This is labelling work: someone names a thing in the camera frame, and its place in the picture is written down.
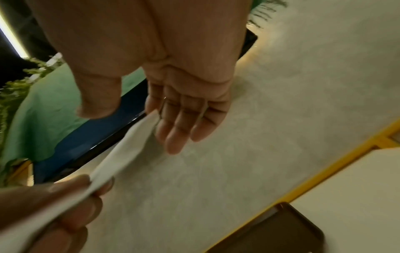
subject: white paper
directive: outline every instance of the white paper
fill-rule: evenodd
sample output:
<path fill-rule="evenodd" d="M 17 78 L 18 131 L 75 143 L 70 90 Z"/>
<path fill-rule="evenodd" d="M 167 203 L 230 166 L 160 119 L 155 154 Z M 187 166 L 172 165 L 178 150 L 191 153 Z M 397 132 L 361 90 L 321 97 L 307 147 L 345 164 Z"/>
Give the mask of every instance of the white paper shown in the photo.
<path fill-rule="evenodd" d="M 158 120 L 158 113 L 154 111 L 133 125 L 125 137 L 90 174 L 92 183 L 89 188 L 61 199 L 2 232 L 0 234 L 0 253 L 25 252 L 37 233 L 47 224 L 90 196 L 115 174 L 125 169 L 142 151 Z"/>

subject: floor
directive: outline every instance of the floor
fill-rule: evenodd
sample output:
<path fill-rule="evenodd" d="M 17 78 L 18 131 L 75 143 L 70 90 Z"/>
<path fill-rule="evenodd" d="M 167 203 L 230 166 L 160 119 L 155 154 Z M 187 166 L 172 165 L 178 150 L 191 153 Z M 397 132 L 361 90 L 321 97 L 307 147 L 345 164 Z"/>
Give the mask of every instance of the floor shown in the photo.
<path fill-rule="evenodd" d="M 198 253 L 400 118 L 400 2 L 288 0 L 237 66 L 219 130 L 117 177 L 84 253 Z"/>

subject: palm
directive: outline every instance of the palm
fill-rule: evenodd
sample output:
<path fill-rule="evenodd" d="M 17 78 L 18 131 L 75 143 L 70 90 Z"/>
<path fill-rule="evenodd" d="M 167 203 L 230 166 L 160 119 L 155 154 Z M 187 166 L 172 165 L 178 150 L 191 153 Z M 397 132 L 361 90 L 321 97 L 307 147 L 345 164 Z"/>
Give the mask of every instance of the palm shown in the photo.
<path fill-rule="evenodd" d="M 42 1 L 47 7 L 61 2 Z M 207 137 L 225 118 L 250 1 L 66 1 L 54 7 L 56 23 L 38 2 L 30 5 L 74 72 L 82 116 L 112 113 L 120 77 L 142 66 L 149 80 L 146 111 L 164 103 L 156 136 L 169 153 L 180 152 L 189 138 Z M 77 9 L 96 15 L 79 16 Z"/>

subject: hand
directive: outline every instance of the hand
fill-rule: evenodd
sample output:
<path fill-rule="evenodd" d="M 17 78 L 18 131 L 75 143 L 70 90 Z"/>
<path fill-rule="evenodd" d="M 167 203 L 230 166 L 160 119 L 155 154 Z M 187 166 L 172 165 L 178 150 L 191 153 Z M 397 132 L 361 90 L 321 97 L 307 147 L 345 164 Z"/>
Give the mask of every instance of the hand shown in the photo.
<path fill-rule="evenodd" d="M 156 137 L 170 154 L 224 120 L 251 0 L 28 0 L 82 94 L 79 114 L 119 106 L 121 76 L 143 67 L 146 112 L 162 110 Z"/>
<path fill-rule="evenodd" d="M 113 186 L 111 180 L 77 206 L 62 214 L 37 238 L 28 253 L 77 253 L 88 237 L 85 227 L 100 213 L 103 203 L 99 196 Z M 55 201 L 82 190 L 90 184 L 82 175 L 63 183 L 0 190 L 0 233 L 14 223 L 41 211 Z"/>

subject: yellow edge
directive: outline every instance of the yellow edge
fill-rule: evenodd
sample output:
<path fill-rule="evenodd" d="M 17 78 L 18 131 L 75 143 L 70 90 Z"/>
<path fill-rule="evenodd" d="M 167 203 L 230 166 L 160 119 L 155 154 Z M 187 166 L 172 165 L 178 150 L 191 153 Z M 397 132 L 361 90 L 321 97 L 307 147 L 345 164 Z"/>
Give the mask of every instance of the yellow edge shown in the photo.
<path fill-rule="evenodd" d="M 246 223 L 238 227 L 236 230 L 232 231 L 230 234 L 228 234 L 226 237 L 222 238 L 220 241 L 218 241 L 216 244 L 211 246 L 209 249 L 206 250 L 208 252 L 210 249 L 212 249 L 214 246 L 219 244 L 221 241 L 232 235 L 235 231 L 246 225 L 247 223 L 251 222 L 252 220 L 256 219 L 258 216 L 263 214 L 265 211 L 273 207 L 274 205 L 280 203 L 280 202 L 292 202 L 304 193 L 308 192 L 315 186 L 319 185 L 329 177 L 333 176 L 335 173 L 341 171 L 345 167 L 347 167 L 349 164 L 355 162 L 359 158 L 363 157 L 367 153 L 369 153 L 373 149 L 380 149 L 380 148 L 397 148 L 400 147 L 400 144 L 393 141 L 390 137 L 394 135 L 395 133 L 400 131 L 400 120 L 394 122 L 391 124 L 389 127 L 385 128 L 383 131 L 379 132 L 377 135 L 372 137 L 371 139 L 367 140 L 364 142 L 362 145 L 360 145 L 358 148 L 353 150 L 352 152 L 348 153 L 338 161 L 336 161 L 334 164 L 326 168 L 325 170 L 321 171 L 318 173 L 316 176 L 312 177 L 311 179 L 305 181 L 298 187 L 296 187 L 294 190 L 289 192 L 288 194 L 284 195 L 283 197 L 279 198 L 277 201 L 275 201 L 272 205 L 269 205 L 266 209 L 264 209 L 262 212 L 254 216 L 252 219 L 248 220 Z"/>

